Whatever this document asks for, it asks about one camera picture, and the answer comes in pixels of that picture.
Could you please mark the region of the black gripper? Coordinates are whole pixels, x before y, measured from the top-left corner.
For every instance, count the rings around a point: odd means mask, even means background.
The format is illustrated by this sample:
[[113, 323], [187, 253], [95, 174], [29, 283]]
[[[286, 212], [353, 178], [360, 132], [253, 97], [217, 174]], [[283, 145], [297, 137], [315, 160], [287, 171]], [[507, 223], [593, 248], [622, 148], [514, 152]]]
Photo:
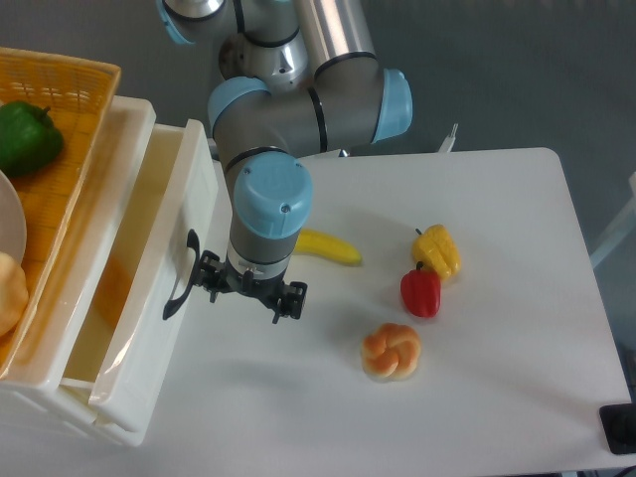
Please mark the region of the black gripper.
[[209, 250], [204, 250], [195, 264], [191, 283], [207, 291], [210, 302], [216, 302], [222, 293], [257, 300], [273, 311], [273, 324], [281, 318], [299, 320], [307, 294], [305, 282], [285, 283], [283, 273], [262, 278], [249, 269], [238, 271], [228, 259], [223, 263]]

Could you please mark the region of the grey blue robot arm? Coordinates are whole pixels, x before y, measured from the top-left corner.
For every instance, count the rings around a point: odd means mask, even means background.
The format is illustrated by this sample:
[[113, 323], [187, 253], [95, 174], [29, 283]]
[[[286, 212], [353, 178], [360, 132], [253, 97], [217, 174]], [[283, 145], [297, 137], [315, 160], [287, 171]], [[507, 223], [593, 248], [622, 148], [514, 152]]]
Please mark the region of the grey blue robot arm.
[[188, 283], [238, 293], [275, 318], [301, 316], [307, 287], [284, 275], [311, 210], [301, 158], [404, 134], [412, 95], [380, 66], [357, 1], [160, 1], [172, 40], [235, 43], [236, 62], [208, 100], [210, 131], [232, 206], [224, 257], [201, 250]]

